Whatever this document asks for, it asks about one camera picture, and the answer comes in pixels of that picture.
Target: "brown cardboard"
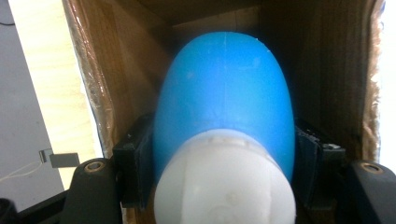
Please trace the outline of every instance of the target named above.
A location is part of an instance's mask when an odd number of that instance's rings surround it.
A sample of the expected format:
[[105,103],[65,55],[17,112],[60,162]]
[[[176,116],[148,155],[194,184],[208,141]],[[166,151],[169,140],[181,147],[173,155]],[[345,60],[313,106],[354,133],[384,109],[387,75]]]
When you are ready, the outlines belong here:
[[171,57],[170,27],[136,1],[64,0],[104,154],[155,110]]
[[[175,52],[213,31],[258,37],[276,56],[296,117],[346,148],[378,151],[376,61],[382,1],[64,0],[105,154],[154,111]],[[138,220],[154,223],[152,209]],[[318,223],[331,223],[318,216]]]

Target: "white rounded object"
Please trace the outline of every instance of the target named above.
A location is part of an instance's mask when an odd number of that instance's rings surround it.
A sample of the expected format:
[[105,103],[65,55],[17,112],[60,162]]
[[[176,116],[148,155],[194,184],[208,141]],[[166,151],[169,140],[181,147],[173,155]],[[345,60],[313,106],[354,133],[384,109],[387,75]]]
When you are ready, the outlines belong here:
[[295,201],[263,146],[237,131],[212,130],[168,163],[154,212],[158,224],[294,223]]

